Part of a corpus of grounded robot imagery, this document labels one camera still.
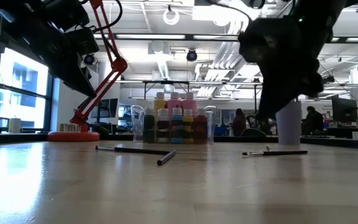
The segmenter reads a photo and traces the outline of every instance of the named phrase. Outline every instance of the person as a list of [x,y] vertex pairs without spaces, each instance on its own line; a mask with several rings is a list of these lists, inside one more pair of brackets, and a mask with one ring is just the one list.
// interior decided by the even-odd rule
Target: person
[[316,111],[312,106],[307,107],[308,115],[305,120],[305,132],[312,133],[314,131],[322,131],[324,129],[323,115]]
[[236,109],[236,117],[233,119],[231,128],[233,129],[234,136],[241,136],[241,133],[247,127],[246,116],[242,109]]

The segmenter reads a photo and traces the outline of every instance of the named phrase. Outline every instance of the computer monitor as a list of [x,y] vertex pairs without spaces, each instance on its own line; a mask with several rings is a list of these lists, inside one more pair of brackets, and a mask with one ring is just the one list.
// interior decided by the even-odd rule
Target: computer monitor
[[115,118],[118,99],[101,100],[91,113],[91,118]]
[[342,123],[357,121],[356,100],[342,99],[338,96],[332,97],[334,121]]

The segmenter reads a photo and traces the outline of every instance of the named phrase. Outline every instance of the clear plastic container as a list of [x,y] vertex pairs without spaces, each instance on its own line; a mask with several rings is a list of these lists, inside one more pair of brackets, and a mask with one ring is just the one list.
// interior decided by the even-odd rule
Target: clear plastic container
[[[202,113],[205,115],[205,117],[207,119],[207,141],[206,141],[206,143],[214,142],[215,110],[216,110],[215,106],[206,106],[203,108]],[[143,142],[144,141],[143,140],[144,119],[145,119],[145,115],[146,115],[146,110],[139,105],[134,105],[134,106],[131,106],[131,111],[132,111],[131,116],[132,116],[132,130],[134,133],[134,142]],[[153,115],[154,115],[154,118],[158,121],[158,113],[155,113]],[[163,119],[164,120],[167,119],[166,117],[167,117],[167,115],[164,114]]]

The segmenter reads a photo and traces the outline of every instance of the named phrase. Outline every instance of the table surface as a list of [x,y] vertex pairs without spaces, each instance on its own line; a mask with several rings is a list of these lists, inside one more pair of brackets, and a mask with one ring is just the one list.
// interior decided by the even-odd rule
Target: table surface
[[158,155],[96,144],[0,146],[0,223],[358,223],[358,149],[242,157],[266,144],[100,142],[178,149],[158,167]]

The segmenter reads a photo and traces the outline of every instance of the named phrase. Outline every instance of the ceiling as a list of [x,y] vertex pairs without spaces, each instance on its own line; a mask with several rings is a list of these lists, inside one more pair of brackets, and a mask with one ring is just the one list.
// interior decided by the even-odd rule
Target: ceiling
[[[286,3],[276,0],[276,6],[270,6],[258,13],[263,16],[273,17],[279,13],[286,14],[290,7],[286,7]],[[104,7],[110,21],[116,19],[119,8],[114,1],[104,1]],[[230,32],[230,24],[225,26],[217,26],[213,21],[196,21],[193,20],[194,1],[182,1],[165,3],[162,1],[122,1],[123,15],[121,20],[112,28],[114,33],[153,33],[153,34],[227,34]],[[172,9],[178,11],[179,20],[175,25],[168,25],[164,22],[164,12],[171,4]],[[84,5],[89,14],[90,25],[96,25],[94,12],[89,4]],[[357,7],[350,7],[342,12],[336,25],[334,26],[334,36],[358,36],[358,13]],[[173,12],[169,12],[167,17],[172,19]],[[126,80],[131,76],[139,76],[139,74],[152,74],[158,71],[158,63],[152,58],[148,58],[149,43],[151,40],[117,40],[117,46],[120,53],[129,62],[129,68],[124,73]],[[186,55],[189,49],[195,49],[198,54],[198,61],[212,62],[219,50],[221,50],[222,42],[206,42],[206,41],[164,41],[169,45],[169,54],[171,55],[167,61],[169,70],[181,70],[185,72],[194,72],[196,64],[187,62]],[[95,55],[99,61],[107,60],[107,55],[103,50]],[[349,76],[349,69],[358,62],[358,44],[326,44],[319,56],[322,67],[320,72],[325,70],[334,70],[337,80],[345,82]]]

